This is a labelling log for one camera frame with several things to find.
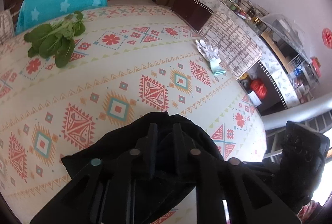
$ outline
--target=red wall decoration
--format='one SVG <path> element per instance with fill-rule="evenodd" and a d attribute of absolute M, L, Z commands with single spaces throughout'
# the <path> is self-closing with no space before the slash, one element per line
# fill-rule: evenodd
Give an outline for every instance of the red wall decoration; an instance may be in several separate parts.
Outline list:
<path fill-rule="evenodd" d="M 332 49 L 332 32 L 329 28 L 325 28 L 322 33 L 324 45 Z"/>

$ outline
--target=black fabric bag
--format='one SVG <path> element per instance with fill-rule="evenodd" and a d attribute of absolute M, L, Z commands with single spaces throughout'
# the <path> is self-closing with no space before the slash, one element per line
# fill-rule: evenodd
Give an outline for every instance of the black fabric bag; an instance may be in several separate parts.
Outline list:
<path fill-rule="evenodd" d="M 169 116 L 167 112 L 148 113 L 125 127 L 107 133 L 89 148 L 62 158 L 69 175 L 74 177 L 91 159 L 116 159 L 123 152 L 134 148 L 137 140 L 147 135 L 150 123 L 158 125 L 156 173 L 162 176 L 150 181 L 137 180 L 136 224 L 148 224 L 157 220 L 180 203 L 195 187 L 193 183 L 176 179 L 172 136 L 174 123 L 181 124 L 182 131 L 195 141 L 197 148 L 222 159 L 217 146 L 203 129 L 178 114 Z"/>

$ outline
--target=red plastic bag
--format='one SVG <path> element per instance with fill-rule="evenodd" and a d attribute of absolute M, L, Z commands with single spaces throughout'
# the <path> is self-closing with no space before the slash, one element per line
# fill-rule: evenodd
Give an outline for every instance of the red plastic bag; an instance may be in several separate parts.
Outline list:
<path fill-rule="evenodd" d="M 253 80 L 250 88 L 256 93 L 260 100 L 264 99 L 268 92 L 261 79 Z"/>

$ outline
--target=leafy green vegetable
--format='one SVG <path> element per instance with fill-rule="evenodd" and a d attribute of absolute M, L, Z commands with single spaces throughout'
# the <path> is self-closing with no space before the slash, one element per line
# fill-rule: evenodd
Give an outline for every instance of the leafy green vegetable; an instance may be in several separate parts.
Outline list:
<path fill-rule="evenodd" d="M 48 58 L 55 55 L 55 64 L 57 67 L 64 67 L 71 59 L 75 49 L 73 37 L 79 36 L 85 32 L 85 26 L 82 23 L 83 14 L 75 11 L 74 14 L 67 15 L 64 20 L 54 24 L 41 24 L 31 32 L 24 35 L 26 42 L 31 42 L 31 48 L 28 51 L 30 58 L 39 54 L 42 58 Z"/>

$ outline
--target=chair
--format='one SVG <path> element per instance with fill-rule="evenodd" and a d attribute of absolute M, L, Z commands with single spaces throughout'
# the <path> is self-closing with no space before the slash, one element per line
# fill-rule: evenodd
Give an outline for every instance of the chair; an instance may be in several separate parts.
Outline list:
<path fill-rule="evenodd" d="M 217 10 L 199 34 L 218 47 L 220 59 L 238 79 L 262 56 L 260 47 L 231 18 Z"/>
<path fill-rule="evenodd" d="M 81 11 L 106 5 L 107 0 L 24 0 L 15 34 L 76 10 Z"/>
<path fill-rule="evenodd" d="M 0 45 L 14 36 L 13 20 L 9 10 L 0 12 Z"/>

